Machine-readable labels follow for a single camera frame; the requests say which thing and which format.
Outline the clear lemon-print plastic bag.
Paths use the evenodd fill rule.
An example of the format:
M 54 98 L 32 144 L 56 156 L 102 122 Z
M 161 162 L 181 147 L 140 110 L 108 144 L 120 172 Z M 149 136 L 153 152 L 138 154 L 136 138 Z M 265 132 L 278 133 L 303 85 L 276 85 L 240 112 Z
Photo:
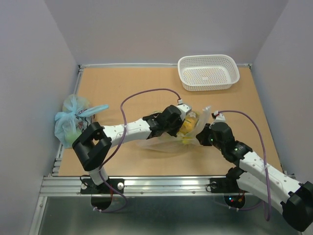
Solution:
M 149 140 L 137 141 L 137 146 L 166 153 L 183 153 L 193 149 L 200 143 L 196 138 L 208 123 L 211 114 L 211 107 L 207 106 L 202 111 L 191 111 L 185 118 L 177 136 L 172 137 L 168 133 Z

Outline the yellow banana bunch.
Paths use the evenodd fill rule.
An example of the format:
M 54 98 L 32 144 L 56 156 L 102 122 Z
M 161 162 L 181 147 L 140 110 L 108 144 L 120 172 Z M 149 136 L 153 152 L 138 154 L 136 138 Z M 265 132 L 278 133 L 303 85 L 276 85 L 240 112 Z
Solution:
M 185 118 L 183 125 L 177 133 L 183 144 L 191 144 L 195 138 L 195 128 L 199 122 L 200 114 L 198 112 L 191 111 Z

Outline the aluminium front rail frame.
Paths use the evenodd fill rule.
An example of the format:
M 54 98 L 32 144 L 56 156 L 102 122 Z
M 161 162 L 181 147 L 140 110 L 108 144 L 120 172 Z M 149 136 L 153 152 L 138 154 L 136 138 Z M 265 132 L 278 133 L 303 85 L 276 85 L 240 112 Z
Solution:
M 212 176 L 125 177 L 123 194 L 141 196 L 211 196 L 207 185 Z M 109 194 L 82 194 L 79 177 L 44 177 L 41 197 L 109 197 Z

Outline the white perforated plastic basket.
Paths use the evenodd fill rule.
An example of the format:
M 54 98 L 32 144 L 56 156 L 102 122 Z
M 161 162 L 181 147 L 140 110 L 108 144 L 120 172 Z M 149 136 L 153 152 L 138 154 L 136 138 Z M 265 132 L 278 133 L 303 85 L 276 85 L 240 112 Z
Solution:
M 184 56 L 178 61 L 178 73 L 190 92 L 226 90 L 240 80 L 235 61 L 224 54 Z

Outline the blue tied plastic bag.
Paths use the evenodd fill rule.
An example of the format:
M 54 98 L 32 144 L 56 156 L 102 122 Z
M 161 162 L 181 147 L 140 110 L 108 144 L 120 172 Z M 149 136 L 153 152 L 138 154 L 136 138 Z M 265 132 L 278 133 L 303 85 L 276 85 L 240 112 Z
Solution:
M 62 111 L 55 115 L 55 137 L 64 148 L 72 148 L 74 141 L 95 122 L 96 114 L 108 108 L 107 104 L 93 107 L 88 99 L 69 95 L 63 102 Z

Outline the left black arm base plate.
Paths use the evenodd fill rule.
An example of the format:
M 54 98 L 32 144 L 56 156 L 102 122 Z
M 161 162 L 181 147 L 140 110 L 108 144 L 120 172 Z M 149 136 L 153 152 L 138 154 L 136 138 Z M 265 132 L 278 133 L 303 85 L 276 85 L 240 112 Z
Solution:
M 90 177 L 80 178 L 81 194 L 110 194 L 114 192 L 104 183 L 97 186 Z M 109 178 L 109 185 L 120 193 L 124 193 L 125 180 L 122 178 Z

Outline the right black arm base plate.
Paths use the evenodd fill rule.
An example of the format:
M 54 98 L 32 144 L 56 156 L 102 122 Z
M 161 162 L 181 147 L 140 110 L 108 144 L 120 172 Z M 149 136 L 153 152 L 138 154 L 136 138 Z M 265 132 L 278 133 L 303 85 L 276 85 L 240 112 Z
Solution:
M 213 176 L 208 179 L 208 183 L 205 185 L 205 191 L 210 193 L 223 193 L 223 194 L 231 194 L 231 193 L 239 193 L 240 191 L 244 191 L 247 194 L 252 194 L 247 186 L 244 184 L 249 183 L 248 180 L 241 179 L 232 179 L 226 177 L 218 177 Z

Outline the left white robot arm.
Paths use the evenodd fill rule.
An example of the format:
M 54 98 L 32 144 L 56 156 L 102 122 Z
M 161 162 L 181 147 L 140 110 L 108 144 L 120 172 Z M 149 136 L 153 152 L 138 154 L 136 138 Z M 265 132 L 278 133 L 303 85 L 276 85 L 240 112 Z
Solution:
M 130 141 L 160 137 L 164 133 L 176 137 L 190 111 L 186 104 L 170 105 L 161 113 L 127 124 L 101 126 L 94 122 L 88 126 L 73 142 L 72 148 L 84 171 L 91 177 L 93 189 L 103 193 L 109 187 L 109 177 L 102 163 L 111 148 Z

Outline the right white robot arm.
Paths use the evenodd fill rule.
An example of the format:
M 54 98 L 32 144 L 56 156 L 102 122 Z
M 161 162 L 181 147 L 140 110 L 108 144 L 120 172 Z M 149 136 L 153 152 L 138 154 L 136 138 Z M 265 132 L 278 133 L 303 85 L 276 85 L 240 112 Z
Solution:
M 230 191 L 252 193 L 282 214 L 294 229 L 304 232 L 313 222 L 313 185 L 301 183 L 265 163 L 251 147 L 235 140 L 225 122 L 206 124 L 196 136 L 203 146 L 214 146 L 235 165 L 225 179 Z

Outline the aluminium left side rail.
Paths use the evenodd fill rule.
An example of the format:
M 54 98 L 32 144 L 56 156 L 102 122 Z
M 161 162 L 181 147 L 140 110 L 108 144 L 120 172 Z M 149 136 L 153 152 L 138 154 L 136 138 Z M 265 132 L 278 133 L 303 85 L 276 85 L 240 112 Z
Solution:
M 56 134 L 57 139 L 60 141 L 60 145 L 50 174 L 52 177 L 59 176 L 64 150 L 70 148 L 70 144 L 74 141 L 74 135 L 77 135 L 78 133 L 75 127 L 75 113 L 79 106 L 77 92 L 83 75 L 83 70 L 84 69 L 79 65 L 74 91 L 64 100 L 62 111 L 58 112 L 55 117 L 56 125 L 54 134 Z

